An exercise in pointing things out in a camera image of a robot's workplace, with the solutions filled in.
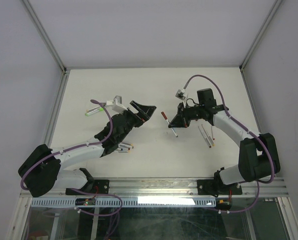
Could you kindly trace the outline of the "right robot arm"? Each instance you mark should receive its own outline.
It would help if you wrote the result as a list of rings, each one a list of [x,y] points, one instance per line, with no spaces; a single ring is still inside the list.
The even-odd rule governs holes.
[[[238,163],[214,173],[212,187],[219,194],[230,189],[231,184],[274,178],[281,170],[275,138],[270,133],[253,132],[239,123],[224,104],[217,104],[210,88],[197,91],[198,104],[189,106],[185,90],[177,91],[181,103],[169,128],[187,128],[191,121],[203,119],[222,130],[239,147]]]

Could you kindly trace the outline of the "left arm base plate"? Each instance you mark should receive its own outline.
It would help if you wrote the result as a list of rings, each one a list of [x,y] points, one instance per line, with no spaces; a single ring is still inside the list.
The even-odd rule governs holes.
[[[110,180],[109,179],[93,179],[89,180],[84,186],[67,188],[65,190],[65,194],[67,196],[73,196],[81,194],[81,192],[88,194],[108,194],[110,188]]]

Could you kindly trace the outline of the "red brown capped pen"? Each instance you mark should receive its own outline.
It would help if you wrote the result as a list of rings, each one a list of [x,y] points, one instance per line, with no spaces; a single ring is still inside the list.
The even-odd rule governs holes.
[[[205,140],[207,146],[208,146],[209,148],[211,148],[212,145],[210,144],[209,139],[208,139],[208,137],[206,136],[206,134],[204,133],[204,131],[203,131],[199,126],[198,126],[198,129],[199,129],[199,131],[200,131],[200,133],[201,133],[203,139]]]

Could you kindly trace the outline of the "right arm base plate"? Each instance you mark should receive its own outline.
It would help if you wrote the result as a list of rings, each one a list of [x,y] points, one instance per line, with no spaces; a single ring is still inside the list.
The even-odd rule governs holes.
[[[197,192],[200,196],[214,196],[219,195],[242,195],[243,191],[241,187],[237,187],[237,183],[225,185],[223,183],[217,183],[214,179],[198,179]]]

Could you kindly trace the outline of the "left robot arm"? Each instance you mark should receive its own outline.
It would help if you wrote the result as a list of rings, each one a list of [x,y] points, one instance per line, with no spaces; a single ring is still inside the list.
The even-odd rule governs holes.
[[[76,145],[50,148],[46,144],[37,146],[18,169],[20,187],[34,198],[54,189],[77,189],[89,194],[94,188],[94,178],[87,169],[70,170],[69,167],[87,160],[99,159],[127,149],[126,136],[134,128],[146,123],[156,110],[154,105],[142,105],[131,101],[137,112],[124,107],[118,98],[99,102],[92,99],[96,109],[102,109],[108,123],[92,138]]]

